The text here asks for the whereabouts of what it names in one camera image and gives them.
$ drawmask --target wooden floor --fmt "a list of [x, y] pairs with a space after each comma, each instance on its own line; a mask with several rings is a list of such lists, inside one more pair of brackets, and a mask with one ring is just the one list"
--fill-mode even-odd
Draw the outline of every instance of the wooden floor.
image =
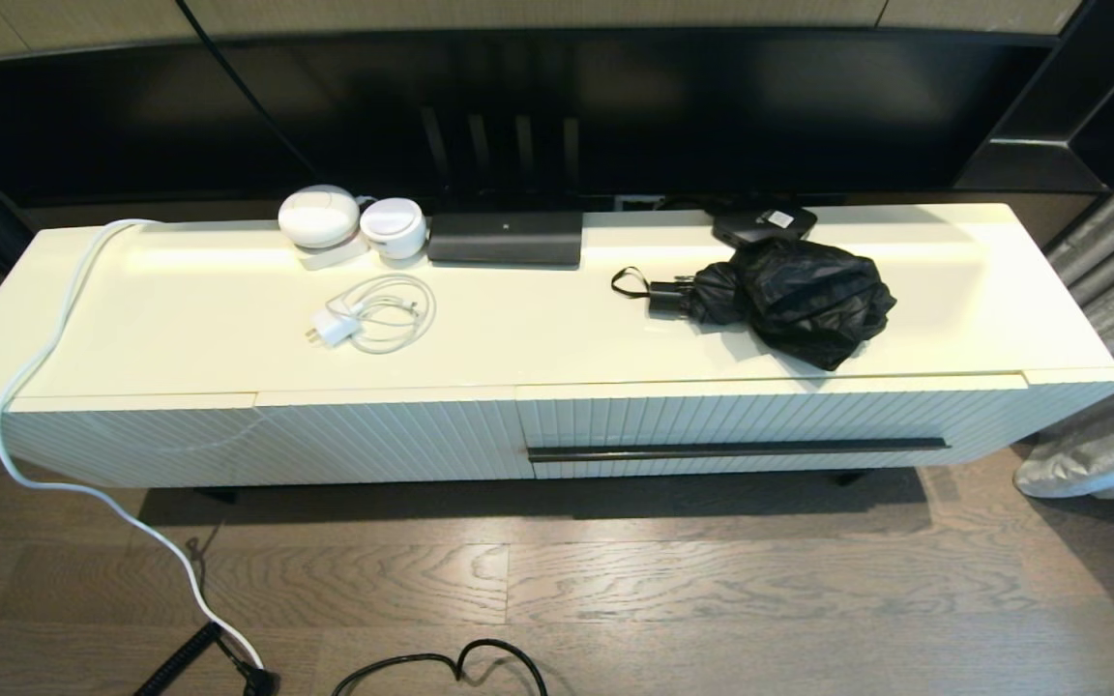
[[[287, 695], [504, 638], [554, 695], [1114, 695], [1114, 502], [1029, 501], [1001, 451], [941, 470], [116, 490], [199, 555]], [[36, 474], [45, 472], [31, 470]], [[176, 560], [0, 470], [0, 695], [131, 693], [202, 620]], [[535, 693], [483, 651], [368, 695]], [[172, 693], [234, 695], [208, 653]]]

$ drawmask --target white cylindrical object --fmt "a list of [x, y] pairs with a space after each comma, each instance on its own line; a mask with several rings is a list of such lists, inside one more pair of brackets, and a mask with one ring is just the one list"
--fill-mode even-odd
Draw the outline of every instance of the white cylindrical object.
[[429, 222], [420, 204], [408, 198], [372, 203], [359, 217], [359, 231], [368, 244], [387, 259], [410, 259], [429, 238]]
[[277, 226], [296, 245], [326, 249], [345, 241], [359, 225], [359, 204], [338, 186], [297, 189], [277, 210]]

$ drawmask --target white charging cable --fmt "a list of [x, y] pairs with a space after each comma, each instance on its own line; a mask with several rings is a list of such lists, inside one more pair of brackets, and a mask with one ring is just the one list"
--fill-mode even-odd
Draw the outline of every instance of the white charging cable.
[[92, 239], [89, 242], [87, 249], [85, 249], [85, 255], [80, 256], [79, 263], [76, 265], [76, 273], [71, 275], [71, 281], [67, 285], [67, 294], [62, 296], [62, 308], [58, 312], [58, 321], [56, 322], [55, 333], [49, 336], [49, 341], [46, 342], [40, 351], [37, 351], [31, 360], [28, 360], [26, 364], [19, 369], [18, 373], [12, 376], [10, 382], [4, 386], [3, 393], [0, 395], [0, 459], [3, 460], [3, 468], [8, 471], [17, 483], [26, 488], [31, 488], [36, 490], [69, 490], [71, 493], [85, 493], [91, 494], [91, 497], [97, 498], [98, 501], [102, 501], [106, 506], [110, 507], [110, 510], [115, 511], [124, 520], [127, 520], [129, 525], [135, 526], [138, 530], [149, 535], [149, 537], [155, 538], [160, 546], [167, 547], [169, 551], [178, 558], [179, 562], [183, 565], [183, 569], [187, 571], [187, 580], [192, 586], [192, 595], [195, 597], [195, 602], [201, 607], [201, 611], [204, 612], [208, 620], [216, 623], [222, 627], [231, 638], [238, 643], [240, 647], [243, 647], [244, 651], [247, 653], [248, 657], [252, 657], [253, 664], [257, 668], [265, 669], [265, 665], [261, 661], [261, 654], [256, 653], [256, 648], [253, 648], [252, 643], [248, 643], [244, 638], [243, 634], [240, 634], [234, 626], [226, 623], [225, 619], [213, 612], [208, 604], [205, 604], [204, 596], [201, 594], [201, 584], [195, 577], [195, 569], [192, 568], [192, 561], [187, 558], [187, 555], [183, 552], [179, 547], [175, 546], [167, 537], [157, 531], [150, 526], [143, 523], [143, 521], [136, 519], [136, 517], [129, 514], [123, 509], [123, 506], [118, 503], [109, 494], [100, 492], [97, 488], [90, 488], [88, 486], [80, 486], [78, 483], [48, 483], [47, 481], [30, 480], [22, 472], [19, 472], [17, 464], [11, 459], [10, 452], [8, 452], [8, 445], [3, 440], [3, 416], [8, 413], [8, 406], [11, 405], [11, 401], [14, 400], [14, 395], [28, 384], [28, 380], [32, 378], [37, 369], [45, 364], [46, 360], [49, 359], [50, 354], [55, 352], [58, 347], [58, 341], [62, 337], [62, 330], [67, 326], [67, 320], [71, 316], [71, 307], [76, 304], [76, 298], [80, 294], [80, 290], [84, 288], [85, 278], [88, 277], [88, 269], [91, 266], [92, 261], [97, 259], [97, 255], [101, 252], [102, 245], [115, 234], [118, 234], [129, 226], [138, 224], [155, 224], [157, 220], [141, 220], [141, 219], [125, 219], [116, 220], [111, 224], [102, 226], [101, 231], [94, 235]]
[[[411, 287], [419, 291], [420, 300], [383, 294], [391, 287]], [[309, 341], [320, 340], [328, 345], [350, 340], [363, 353], [384, 355], [420, 340], [436, 316], [437, 295], [428, 283], [408, 274], [384, 274], [331, 296], [312, 314], [312, 329], [306, 335]], [[385, 326], [385, 331], [373, 334], [367, 325]]]

